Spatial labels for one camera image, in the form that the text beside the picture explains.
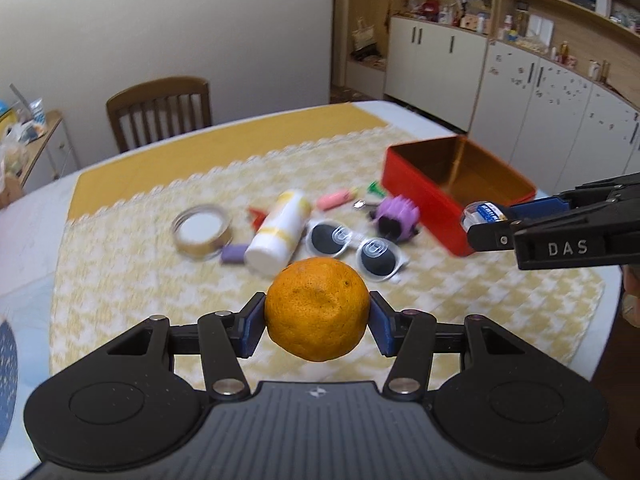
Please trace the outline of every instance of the red box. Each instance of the red box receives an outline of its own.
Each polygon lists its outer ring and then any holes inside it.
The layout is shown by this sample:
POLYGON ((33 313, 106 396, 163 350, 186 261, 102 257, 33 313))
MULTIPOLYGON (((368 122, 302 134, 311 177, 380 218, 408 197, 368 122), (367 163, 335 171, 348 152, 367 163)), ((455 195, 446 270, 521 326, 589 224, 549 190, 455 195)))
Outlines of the red box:
POLYGON ((420 222, 454 256, 474 252, 460 225, 465 206, 481 201, 513 205, 536 195, 529 180, 465 136, 390 146, 382 186, 411 199, 420 208, 420 222), (460 150, 458 173, 448 189, 460 150))

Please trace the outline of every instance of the orange fruit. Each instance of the orange fruit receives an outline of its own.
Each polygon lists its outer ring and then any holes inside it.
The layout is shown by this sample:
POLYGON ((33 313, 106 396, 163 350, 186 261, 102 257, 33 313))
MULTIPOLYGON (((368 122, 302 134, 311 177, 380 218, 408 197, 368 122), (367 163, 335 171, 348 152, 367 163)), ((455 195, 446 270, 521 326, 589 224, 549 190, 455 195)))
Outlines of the orange fruit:
POLYGON ((310 258, 286 267, 267 291, 269 337, 307 361, 348 354, 369 319, 369 291, 358 273, 333 258, 310 258))

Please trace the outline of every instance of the metal bolt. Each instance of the metal bolt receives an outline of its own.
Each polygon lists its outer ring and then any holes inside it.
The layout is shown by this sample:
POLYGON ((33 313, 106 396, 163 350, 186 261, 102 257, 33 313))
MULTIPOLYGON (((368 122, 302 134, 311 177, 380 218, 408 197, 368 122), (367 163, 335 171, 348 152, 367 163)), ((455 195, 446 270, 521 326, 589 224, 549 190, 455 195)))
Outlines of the metal bolt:
POLYGON ((220 379, 213 383, 213 391, 220 395, 235 395, 244 390, 244 383, 238 379, 220 379))
POLYGON ((397 377, 389 381, 389 389, 396 394, 412 394, 420 389, 420 383, 409 377, 397 377))

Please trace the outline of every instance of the cabinet handle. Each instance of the cabinet handle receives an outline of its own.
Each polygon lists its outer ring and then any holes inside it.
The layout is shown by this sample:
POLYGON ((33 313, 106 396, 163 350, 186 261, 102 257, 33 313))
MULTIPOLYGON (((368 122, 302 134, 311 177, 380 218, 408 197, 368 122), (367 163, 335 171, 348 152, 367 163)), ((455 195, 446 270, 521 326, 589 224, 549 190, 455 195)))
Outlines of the cabinet handle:
POLYGON ((636 127, 634 129, 634 134, 631 136, 631 140, 629 141, 629 144, 633 144, 634 140, 636 140, 636 135, 638 134, 638 126, 640 125, 640 123, 636 123, 636 127))

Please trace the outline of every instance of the sunglasses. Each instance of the sunglasses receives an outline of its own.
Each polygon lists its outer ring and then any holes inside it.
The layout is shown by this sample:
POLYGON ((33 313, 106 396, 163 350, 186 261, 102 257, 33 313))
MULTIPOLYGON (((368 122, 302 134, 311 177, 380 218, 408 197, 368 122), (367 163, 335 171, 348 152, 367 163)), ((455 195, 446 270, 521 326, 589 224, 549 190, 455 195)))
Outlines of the sunglasses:
POLYGON ((394 243, 384 238, 365 237, 328 220, 309 227, 305 245, 314 256, 329 258, 337 258, 348 248, 356 249, 358 271, 372 282, 388 280, 408 261, 394 243))

